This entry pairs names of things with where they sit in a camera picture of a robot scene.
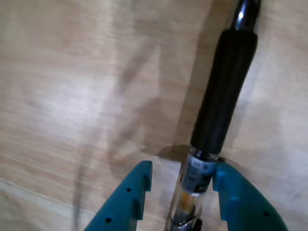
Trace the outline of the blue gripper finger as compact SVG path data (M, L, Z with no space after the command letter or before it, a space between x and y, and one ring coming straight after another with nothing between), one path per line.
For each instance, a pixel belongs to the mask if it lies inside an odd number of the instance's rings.
M237 169L217 162L213 190L218 192L221 220L230 231L286 231L282 217Z
M99 209L86 231L135 231L152 186L152 161L139 162Z

